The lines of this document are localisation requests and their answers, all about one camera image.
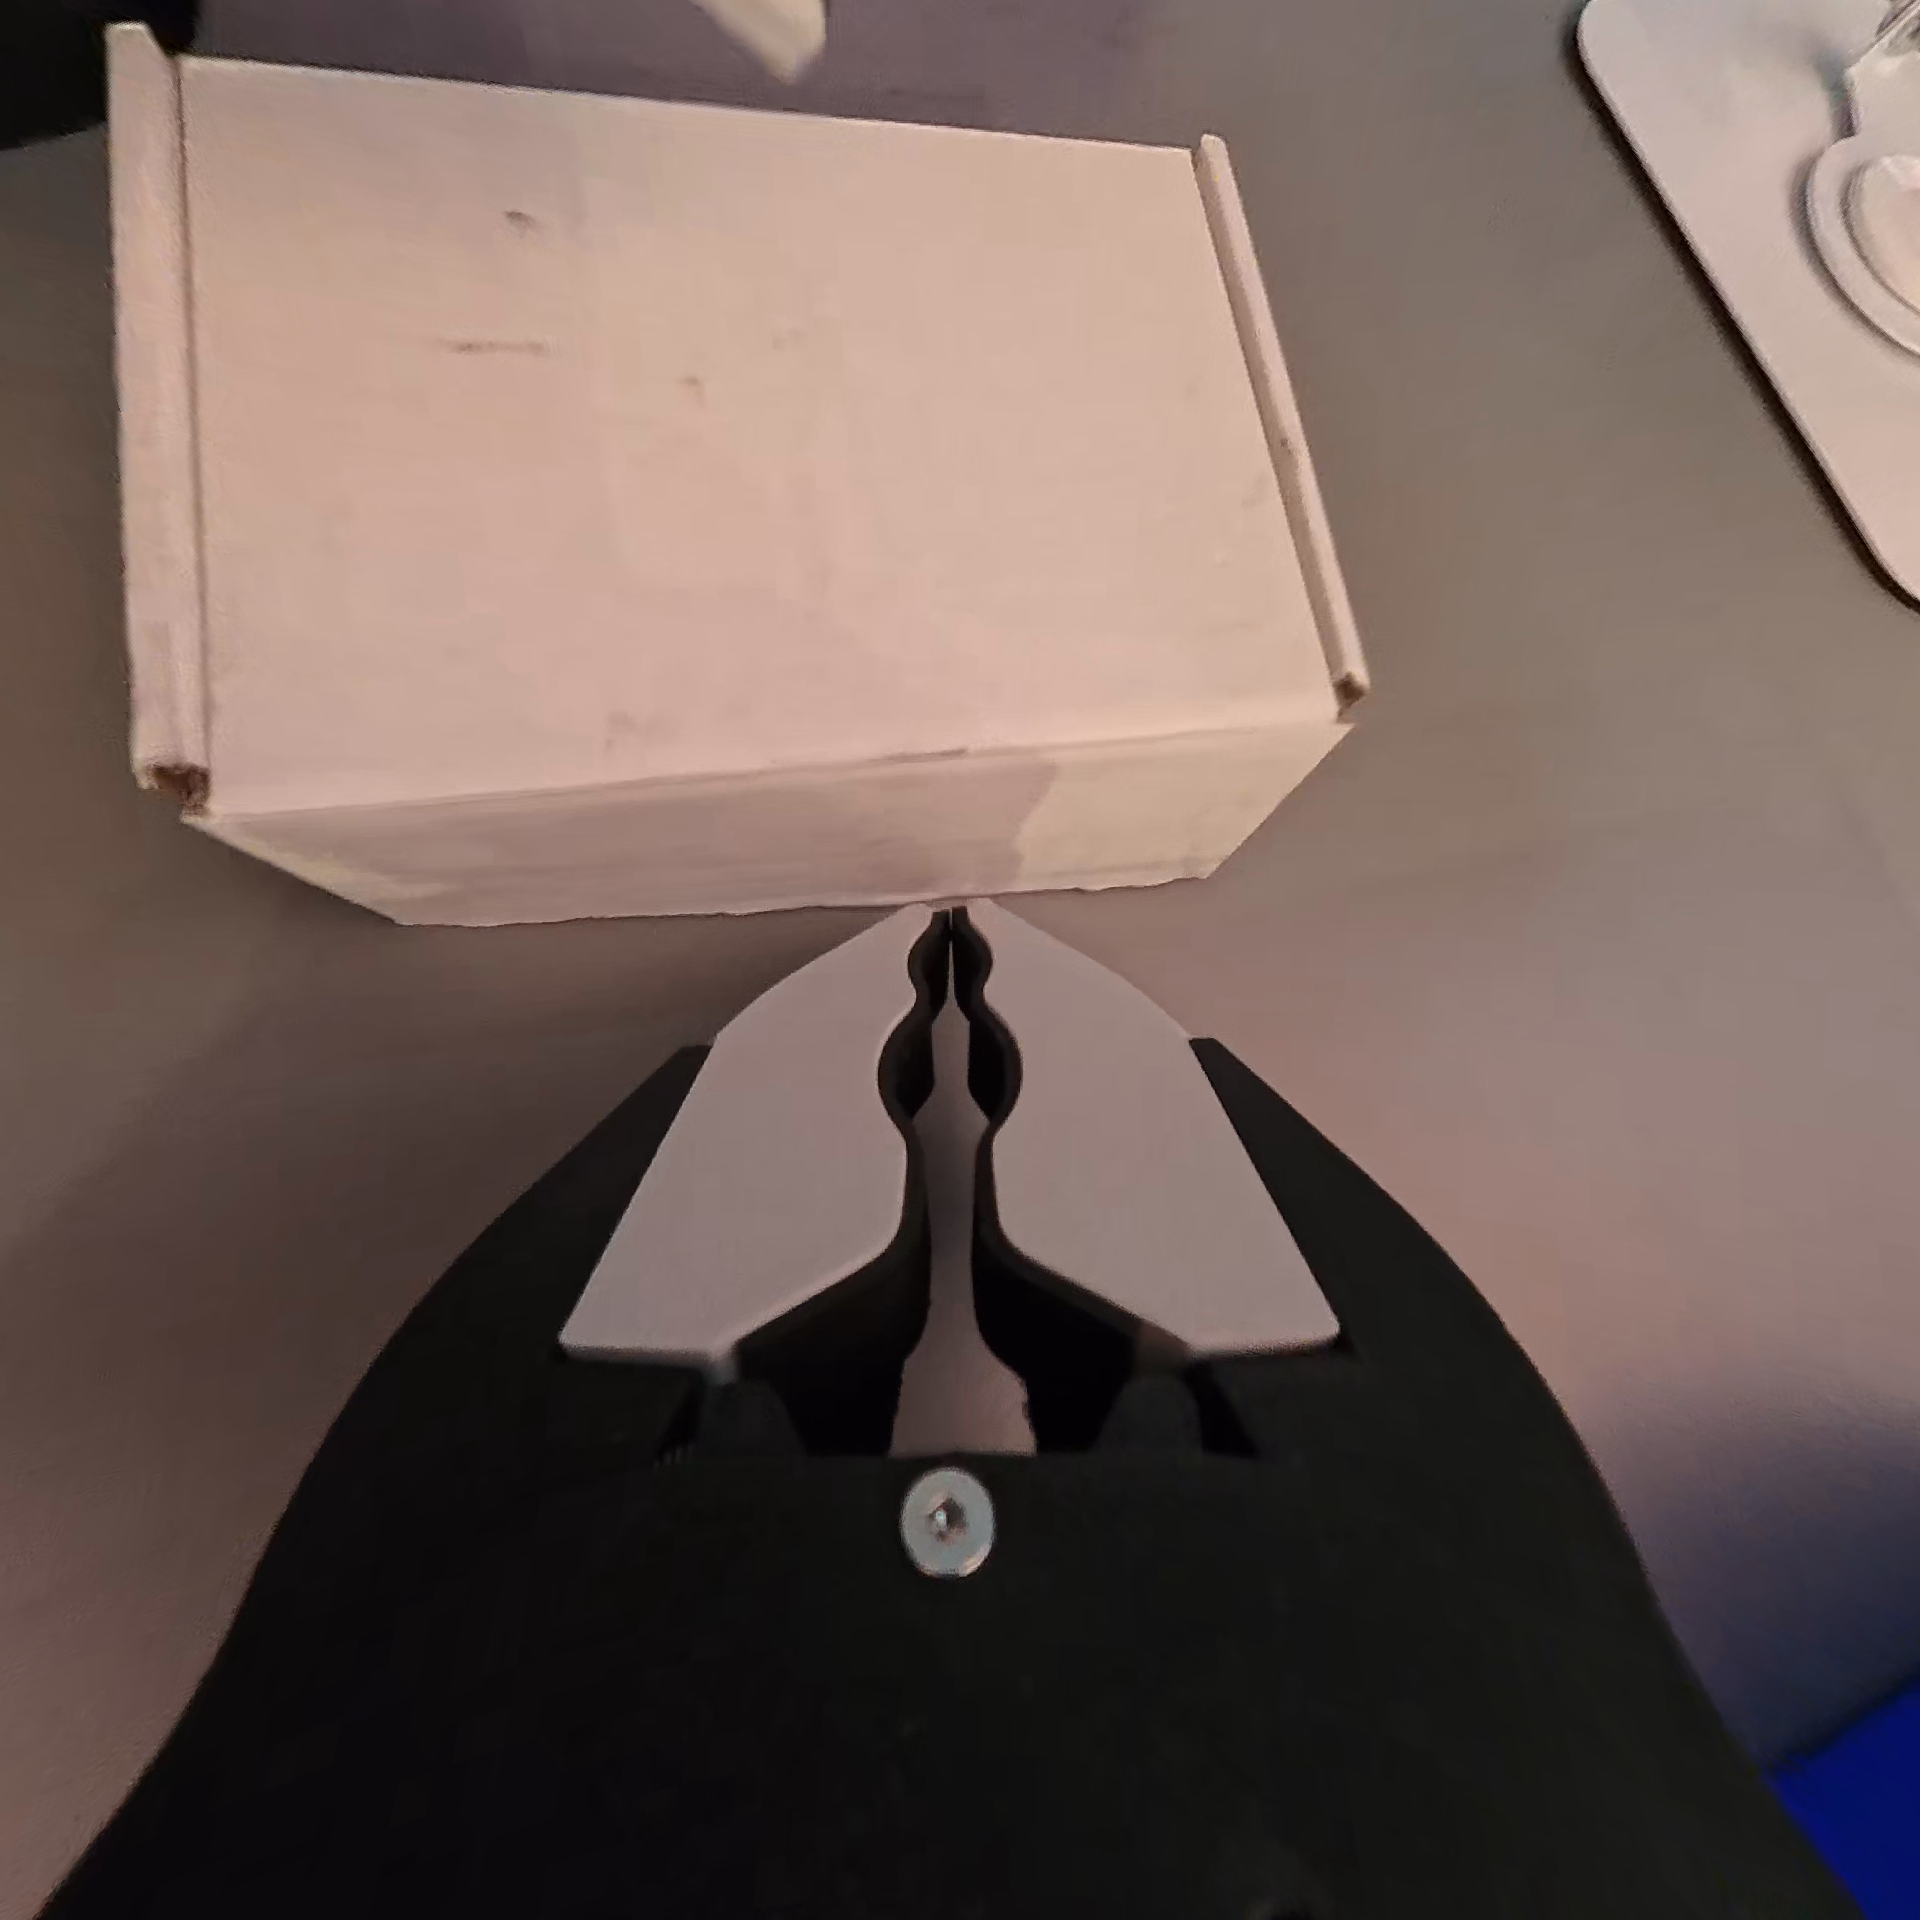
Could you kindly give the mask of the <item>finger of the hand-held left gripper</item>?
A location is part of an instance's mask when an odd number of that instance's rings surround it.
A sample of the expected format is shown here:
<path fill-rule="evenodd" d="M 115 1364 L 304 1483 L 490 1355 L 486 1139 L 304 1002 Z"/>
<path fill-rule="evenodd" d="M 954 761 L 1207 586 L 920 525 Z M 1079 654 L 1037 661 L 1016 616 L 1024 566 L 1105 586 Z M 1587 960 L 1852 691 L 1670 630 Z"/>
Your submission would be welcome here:
<path fill-rule="evenodd" d="M 826 47 L 829 2 L 695 2 L 765 76 L 801 79 Z"/>

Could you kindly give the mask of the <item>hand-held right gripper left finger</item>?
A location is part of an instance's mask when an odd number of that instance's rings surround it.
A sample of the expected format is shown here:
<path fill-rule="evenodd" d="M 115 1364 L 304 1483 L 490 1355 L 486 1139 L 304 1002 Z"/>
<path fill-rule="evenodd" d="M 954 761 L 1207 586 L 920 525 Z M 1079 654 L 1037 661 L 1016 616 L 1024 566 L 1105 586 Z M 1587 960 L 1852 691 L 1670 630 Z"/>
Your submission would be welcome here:
<path fill-rule="evenodd" d="M 559 1348 L 763 1383 L 801 1446 L 889 1446 L 924 1331 L 951 914 L 905 907 L 748 1002 L 700 1058 Z"/>

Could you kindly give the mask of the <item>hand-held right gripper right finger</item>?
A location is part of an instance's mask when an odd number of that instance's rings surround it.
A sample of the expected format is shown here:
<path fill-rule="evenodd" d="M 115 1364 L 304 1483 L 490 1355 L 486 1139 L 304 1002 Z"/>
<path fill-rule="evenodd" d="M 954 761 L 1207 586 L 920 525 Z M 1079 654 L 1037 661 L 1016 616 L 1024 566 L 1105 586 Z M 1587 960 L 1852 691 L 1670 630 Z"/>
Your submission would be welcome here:
<path fill-rule="evenodd" d="M 1001 902 L 951 914 L 971 1024 L 973 1319 L 1033 1446 L 1102 1438 L 1139 1373 L 1317 1355 L 1338 1319 L 1195 1040 Z"/>

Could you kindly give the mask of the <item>white cardboard mailer box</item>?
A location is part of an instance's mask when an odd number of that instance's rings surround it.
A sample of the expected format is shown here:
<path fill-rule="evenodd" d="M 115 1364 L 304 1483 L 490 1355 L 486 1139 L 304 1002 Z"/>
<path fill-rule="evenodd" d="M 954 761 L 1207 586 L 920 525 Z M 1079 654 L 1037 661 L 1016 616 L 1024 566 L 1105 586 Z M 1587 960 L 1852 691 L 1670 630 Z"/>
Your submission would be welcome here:
<path fill-rule="evenodd" d="M 125 760 L 402 927 L 1211 874 L 1372 688 L 1232 149 L 112 25 Z"/>

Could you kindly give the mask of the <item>blue plastic bin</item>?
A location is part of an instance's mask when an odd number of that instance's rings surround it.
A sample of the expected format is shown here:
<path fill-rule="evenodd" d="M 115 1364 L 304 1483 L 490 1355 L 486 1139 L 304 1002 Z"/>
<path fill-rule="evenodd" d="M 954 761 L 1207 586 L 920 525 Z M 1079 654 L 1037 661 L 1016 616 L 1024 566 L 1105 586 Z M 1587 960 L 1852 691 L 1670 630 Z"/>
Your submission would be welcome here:
<path fill-rule="evenodd" d="M 1768 1779 L 1864 1915 L 1916 1915 L 1916 1681 Z"/>

